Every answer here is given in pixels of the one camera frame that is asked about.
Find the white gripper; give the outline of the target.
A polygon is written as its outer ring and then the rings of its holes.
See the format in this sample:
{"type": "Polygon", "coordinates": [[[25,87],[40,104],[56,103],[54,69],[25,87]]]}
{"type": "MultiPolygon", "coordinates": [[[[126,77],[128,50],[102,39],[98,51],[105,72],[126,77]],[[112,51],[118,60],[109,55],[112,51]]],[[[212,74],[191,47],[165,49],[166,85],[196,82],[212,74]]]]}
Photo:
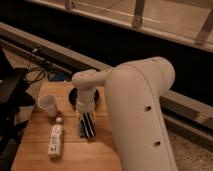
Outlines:
{"type": "Polygon", "coordinates": [[[92,120],[95,120],[95,100],[94,100],[95,91],[93,89],[77,90],[77,102],[76,102],[76,115],[77,121],[80,121],[83,114],[82,113],[91,113],[92,120]]]}

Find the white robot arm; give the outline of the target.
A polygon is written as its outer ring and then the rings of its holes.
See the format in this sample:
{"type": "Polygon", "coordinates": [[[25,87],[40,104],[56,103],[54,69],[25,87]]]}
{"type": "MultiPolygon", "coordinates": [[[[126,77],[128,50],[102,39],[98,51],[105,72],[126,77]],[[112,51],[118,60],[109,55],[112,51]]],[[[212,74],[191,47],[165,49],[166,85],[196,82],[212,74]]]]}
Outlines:
{"type": "Polygon", "coordinates": [[[85,70],[72,77],[80,114],[94,111],[96,88],[104,88],[123,171],[178,171],[160,107],[160,97],[174,80],[172,64],[162,57],[85,70]]]}

